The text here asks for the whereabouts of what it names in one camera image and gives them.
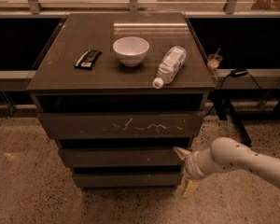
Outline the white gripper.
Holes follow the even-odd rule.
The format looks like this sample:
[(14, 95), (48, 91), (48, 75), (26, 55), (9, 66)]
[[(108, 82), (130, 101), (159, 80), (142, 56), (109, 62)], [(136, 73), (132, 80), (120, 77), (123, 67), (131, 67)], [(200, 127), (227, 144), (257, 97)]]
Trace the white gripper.
[(201, 167), (205, 160), (203, 151), (190, 152), (182, 147), (173, 147), (180, 160), (185, 161), (185, 171), (188, 177), (184, 178), (182, 197), (188, 198), (200, 185), (200, 180), (207, 177)]

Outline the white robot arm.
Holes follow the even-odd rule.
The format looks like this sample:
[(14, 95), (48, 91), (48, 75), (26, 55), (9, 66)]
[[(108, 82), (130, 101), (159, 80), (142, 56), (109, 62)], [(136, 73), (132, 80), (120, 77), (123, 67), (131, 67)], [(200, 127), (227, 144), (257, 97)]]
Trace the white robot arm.
[(219, 137), (200, 151), (182, 147), (174, 147), (174, 151), (184, 162), (185, 198), (199, 187), (202, 179), (235, 170), (245, 170), (280, 189), (280, 159), (254, 152), (231, 138)]

